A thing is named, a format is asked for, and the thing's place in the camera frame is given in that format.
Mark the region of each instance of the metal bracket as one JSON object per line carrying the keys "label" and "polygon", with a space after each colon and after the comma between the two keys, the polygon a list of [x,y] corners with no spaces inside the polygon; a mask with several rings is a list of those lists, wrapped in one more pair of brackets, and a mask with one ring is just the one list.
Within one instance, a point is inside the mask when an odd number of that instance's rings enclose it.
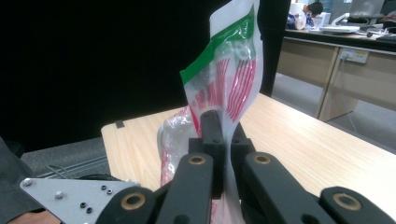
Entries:
{"label": "metal bracket", "polygon": [[26,178],[23,191],[64,223],[95,223],[114,195],[136,182]]}

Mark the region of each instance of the green stripe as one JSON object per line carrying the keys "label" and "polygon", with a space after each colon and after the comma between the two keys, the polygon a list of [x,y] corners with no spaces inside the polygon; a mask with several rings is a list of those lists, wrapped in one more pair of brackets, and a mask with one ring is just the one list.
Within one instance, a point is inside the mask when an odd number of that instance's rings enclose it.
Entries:
{"label": "green stripe", "polygon": [[253,7],[249,13],[234,22],[230,26],[226,27],[224,30],[218,32],[210,38],[209,44],[206,46],[205,50],[201,55],[190,64],[185,70],[180,72],[181,80],[183,85],[189,82],[195,75],[197,75],[201,70],[206,68],[210,62],[213,61],[215,57],[215,49],[226,41],[235,41],[242,39],[249,39],[253,36],[254,32],[254,9]]}

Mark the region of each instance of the floor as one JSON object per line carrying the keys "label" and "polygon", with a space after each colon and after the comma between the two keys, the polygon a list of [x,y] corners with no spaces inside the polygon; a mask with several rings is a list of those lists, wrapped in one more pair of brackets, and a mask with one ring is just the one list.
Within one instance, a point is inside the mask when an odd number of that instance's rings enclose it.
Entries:
{"label": "floor", "polygon": [[[276,75],[273,98],[314,116],[321,88],[297,79]],[[360,101],[357,108],[328,121],[378,147],[396,153],[396,112]],[[77,178],[110,174],[103,138],[25,153],[22,158],[39,177]]]}
{"label": "floor", "polygon": [[[314,116],[321,92],[320,87],[277,74],[272,97]],[[396,111],[359,101],[353,112],[327,123],[396,154]]]}

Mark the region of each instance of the gray sleeve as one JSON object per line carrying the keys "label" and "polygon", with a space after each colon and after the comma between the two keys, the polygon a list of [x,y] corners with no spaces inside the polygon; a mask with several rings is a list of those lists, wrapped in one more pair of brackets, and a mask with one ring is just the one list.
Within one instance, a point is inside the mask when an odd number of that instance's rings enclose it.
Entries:
{"label": "gray sleeve", "polygon": [[0,137],[0,223],[42,208],[20,189],[24,178],[34,176],[33,171],[8,150]]}
{"label": "gray sleeve", "polygon": [[391,12],[388,14],[388,16],[395,16],[395,15],[396,15],[396,10],[391,11]]}

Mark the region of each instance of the plastic bag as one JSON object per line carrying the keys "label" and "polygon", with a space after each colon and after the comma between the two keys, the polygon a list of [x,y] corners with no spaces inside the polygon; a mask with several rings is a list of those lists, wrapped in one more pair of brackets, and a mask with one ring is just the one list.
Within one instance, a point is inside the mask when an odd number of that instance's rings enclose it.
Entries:
{"label": "plastic bag", "polygon": [[237,123],[262,84],[258,8],[259,1],[234,0],[211,16],[210,43],[195,62],[180,72],[189,105],[164,123],[159,136],[165,184],[173,177],[180,157],[188,152],[188,138],[200,136],[201,115],[208,110],[218,111],[227,152],[224,192],[220,200],[212,203],[212,223],[244,222],[230,146]]}

